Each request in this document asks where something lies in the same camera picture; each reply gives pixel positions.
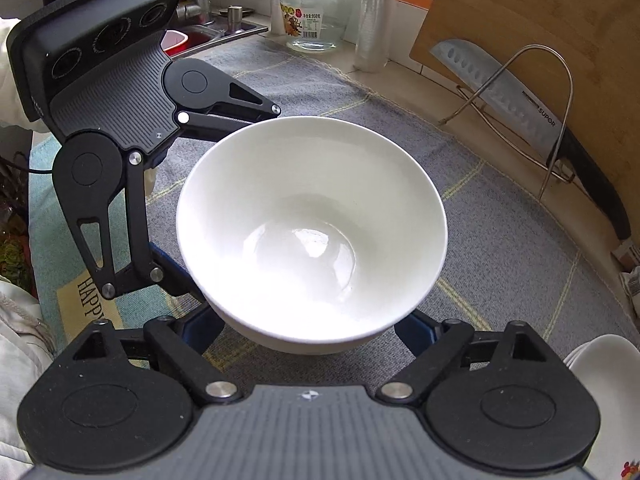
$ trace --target black cable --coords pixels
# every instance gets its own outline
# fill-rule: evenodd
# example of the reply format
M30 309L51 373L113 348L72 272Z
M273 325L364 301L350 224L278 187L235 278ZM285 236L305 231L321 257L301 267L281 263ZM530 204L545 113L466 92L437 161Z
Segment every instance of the black cable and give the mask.
M18 171L25 171L27 173L34 173L37 175L49 175L53 173L53 171L51 170L32 170L31 168L24 168L18 164L15 164L14 162L11 162L10 160L5 159L4 156L0 156L0 161L6 164L7 166L9 166L10 168L14 168L14 170L18 170Z

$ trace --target glass jar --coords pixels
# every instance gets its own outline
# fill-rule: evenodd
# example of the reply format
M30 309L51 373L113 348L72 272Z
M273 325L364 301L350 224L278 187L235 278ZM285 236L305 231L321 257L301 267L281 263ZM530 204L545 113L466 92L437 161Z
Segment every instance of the glass jar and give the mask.
M338 47L349 22L350 0L280 0L287 46L300 52Z

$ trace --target camera lens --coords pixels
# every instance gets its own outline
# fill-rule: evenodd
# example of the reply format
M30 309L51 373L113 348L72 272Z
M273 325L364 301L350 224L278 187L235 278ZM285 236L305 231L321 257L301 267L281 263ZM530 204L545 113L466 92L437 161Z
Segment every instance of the camera lens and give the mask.
M148 27L149 25L153 25L157 22L166 10L166 4L157 4L151 7L147 12L144 13L142 18L140 18L140 27Z
M120 18L117 22L110 23L96 36L94 50L100 54L113 48L127 35L130 27L131 20L129 18Z
M51 76L53 79L60 79L71 72L76 65L80 62L82 57L82 51L79 48L72 48L67 50L58 60L54 63L51 69Z

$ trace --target jar label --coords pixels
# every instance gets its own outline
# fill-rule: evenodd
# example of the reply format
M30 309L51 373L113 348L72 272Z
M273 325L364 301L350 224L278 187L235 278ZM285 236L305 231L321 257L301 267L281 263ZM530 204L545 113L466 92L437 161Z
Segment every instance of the jar label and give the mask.
M322 9L296 9L281 5L284 30L288 36L309 40L320 38Z

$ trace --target gray gripper pad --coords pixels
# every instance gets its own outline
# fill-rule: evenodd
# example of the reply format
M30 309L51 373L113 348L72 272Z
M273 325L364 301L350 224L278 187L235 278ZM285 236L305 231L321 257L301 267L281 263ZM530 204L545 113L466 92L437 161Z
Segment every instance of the gray gripper pad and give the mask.
M171 63L160 47L163 34L112 56L53 98L51 114L65 137L100 131L121 149L148 155L178 131L175 103L162 86Z
M23 480L490 480L441 450L407 408L363 386L256 386L247 399L204 409L191 433L127 471L76 475L37 466ZM579 468L545 480L589 480Z

